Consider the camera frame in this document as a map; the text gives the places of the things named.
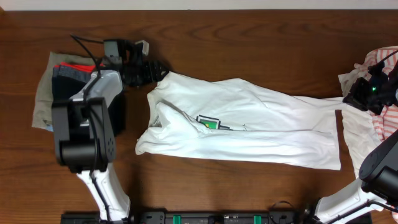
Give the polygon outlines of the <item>white t-shirt with pixel logo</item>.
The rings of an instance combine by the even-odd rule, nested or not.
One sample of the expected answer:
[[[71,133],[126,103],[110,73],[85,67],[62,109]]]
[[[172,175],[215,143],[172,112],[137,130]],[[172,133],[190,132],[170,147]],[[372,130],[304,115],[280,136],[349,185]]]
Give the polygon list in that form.
[[[341,167],[341,98],[290,96],[234,78],[208,82],[168,74],[147,96],[148,128],[136,153]]]

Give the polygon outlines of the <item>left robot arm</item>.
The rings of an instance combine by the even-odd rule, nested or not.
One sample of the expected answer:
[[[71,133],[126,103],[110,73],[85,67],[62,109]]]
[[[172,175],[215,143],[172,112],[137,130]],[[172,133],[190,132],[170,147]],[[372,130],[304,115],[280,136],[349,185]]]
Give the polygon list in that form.
[[[99,210],[66,212],[61,223],[133,223],[131,201],[116,175],[116,135],[123,130],[124,87],[156,83],[169,73],[147,60],[140,40],[100,41],[104,56],[93,65],[60,63],[53,68],[52,128],[55,156],[88,187]]]

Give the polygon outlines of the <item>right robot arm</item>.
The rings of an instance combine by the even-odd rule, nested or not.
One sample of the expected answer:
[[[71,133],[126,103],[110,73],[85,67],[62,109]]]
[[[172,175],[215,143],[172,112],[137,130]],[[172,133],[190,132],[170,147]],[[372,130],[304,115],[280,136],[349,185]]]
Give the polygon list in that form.
[[[397,104],[397,65],[386,74],[385,60],[368,67],[371,78],[358,78],[343,98],[345,103],[375,114]],[[372,210],[384,209],[397,212],[397,132],[366,156],[355,181],[321,198],[305,212],[302,222],[348,223]]]

